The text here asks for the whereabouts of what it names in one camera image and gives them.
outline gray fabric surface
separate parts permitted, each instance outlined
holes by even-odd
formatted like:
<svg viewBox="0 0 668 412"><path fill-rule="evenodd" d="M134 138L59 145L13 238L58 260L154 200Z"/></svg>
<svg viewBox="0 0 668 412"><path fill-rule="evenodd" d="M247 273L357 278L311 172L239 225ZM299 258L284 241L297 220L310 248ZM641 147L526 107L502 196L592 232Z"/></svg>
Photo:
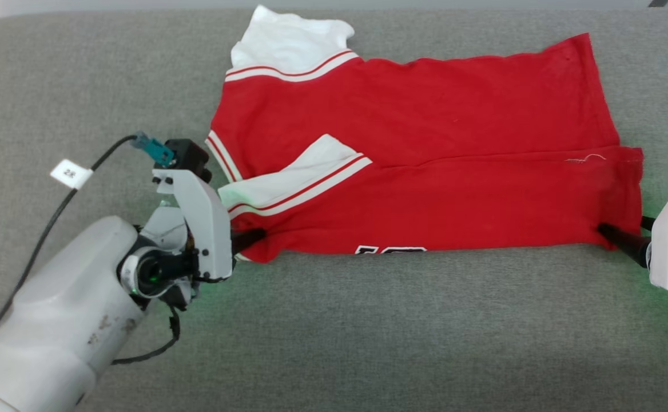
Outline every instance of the gray fabric surface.
<svg viewBox="0 0 668 412"><path fill-rule="evenodd" d="M49 170L63 157L89 166L138 129L202 142L250 13L0 21L0 306L67 192ZM349 21L356 52L399 62L532 52L591 32L622 139L645 149L646 212L668 199L668 10L305 15ZM120 149L76 196L41 261L102 216L144 222L159 201L150 167ZM122 355L166 342L166 317L156 307ZM287 253L205 287L176 346L112 367L78 409L668 410L668 292L625 256L589 245Z"/></svg>

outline white label tag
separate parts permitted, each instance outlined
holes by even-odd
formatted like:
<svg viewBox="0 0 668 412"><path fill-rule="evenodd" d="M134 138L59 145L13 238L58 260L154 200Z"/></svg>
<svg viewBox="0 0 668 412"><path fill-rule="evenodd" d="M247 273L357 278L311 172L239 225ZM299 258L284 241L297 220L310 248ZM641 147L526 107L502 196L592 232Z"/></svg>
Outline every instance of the white label tag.
<svg viewBox="0 0 668 412"><path fill-rule="evenodd" d="M49 174L70 188L80 190L82 185L93 175L93 171L78 166L72 161L64 159Z"/></svg>

